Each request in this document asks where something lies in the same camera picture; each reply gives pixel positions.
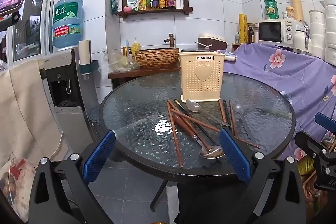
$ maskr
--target faucet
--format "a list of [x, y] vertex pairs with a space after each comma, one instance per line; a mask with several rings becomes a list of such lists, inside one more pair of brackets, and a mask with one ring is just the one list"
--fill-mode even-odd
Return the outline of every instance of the faucet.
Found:
[[167, 43], [167, 42], [169, 41], [169, 45], [170, 45], [170, 47], [171, 47], [171, 48], [175, 48], [175, 46], [174, 46], [174, 40], [175, 40], [175, 38], [174, 38], [174, 34], [173, 34], [173, 33], [170, 33], [170, 34], [169, 34], [169, 39], [166, 39], [166, 40], [165, 40], [165, 43]]

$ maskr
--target wooden counter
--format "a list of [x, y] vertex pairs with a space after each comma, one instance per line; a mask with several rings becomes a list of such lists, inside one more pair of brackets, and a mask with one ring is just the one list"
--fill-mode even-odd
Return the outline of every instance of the wooden counter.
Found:
[[115, 89], [116, 87], [141, 76], [155, 75], [158, 73], [175, 72], [175, 71], [180, 71], [179, 62], [176, 62], [173, 65], [162, 68], [140, 67], [138, 69], [129, 70], [125, 72], [113, 72], [109, 73], [108, 77], [109, 79], [111, 79], [112, 87]]

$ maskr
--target blue gripper pad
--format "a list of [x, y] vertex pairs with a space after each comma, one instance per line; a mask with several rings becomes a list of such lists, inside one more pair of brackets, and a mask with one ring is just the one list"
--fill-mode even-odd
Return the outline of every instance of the blue gripper pad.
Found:
[[239, 149], [231, 135], [222, 129], [219, 133], [219, 140], [222, 149], [224, 150], [230, 164], [236, 172], [238, 178], [249, 184], [252, 179], [251, 166], [247, 158]]
[[322, 113], [317, 113], [315, 115], [315, 122], [325, 129], [329, 130], [331, 133], [336, 133], [336, 122]]
[[89, 183], [96, 180], [115, 144], [115, 133], [110, 130], [85, 162], [83, 168], [84, 182]]

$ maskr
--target beige curtain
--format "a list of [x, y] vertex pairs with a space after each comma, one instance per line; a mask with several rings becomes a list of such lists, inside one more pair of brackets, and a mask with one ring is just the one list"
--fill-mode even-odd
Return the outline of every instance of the beige curtain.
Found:
[[[0, 73], [0, 167], [13, 155], [37, 167], [58, 148], [61, 133], [43, 90], [37, 60]], [[64, 139], [52, 160], [68, 152]]]

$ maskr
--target green container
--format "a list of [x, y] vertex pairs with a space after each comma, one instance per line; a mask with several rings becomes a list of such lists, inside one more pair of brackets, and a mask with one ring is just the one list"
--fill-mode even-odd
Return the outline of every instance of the green container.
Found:
[[277, 7], [270, 7], [270, 6], [265, 6], [265, 10], [267, 14], [274, 14], [277, 15], [278, 14], [278, 8]]
[[266, 19], [278, 19], [279, 15], [275, 15], [275, 14], [266, 14]]
[[275, 0], [264, 0], [266, 7], [277, 7], [277, 2]]

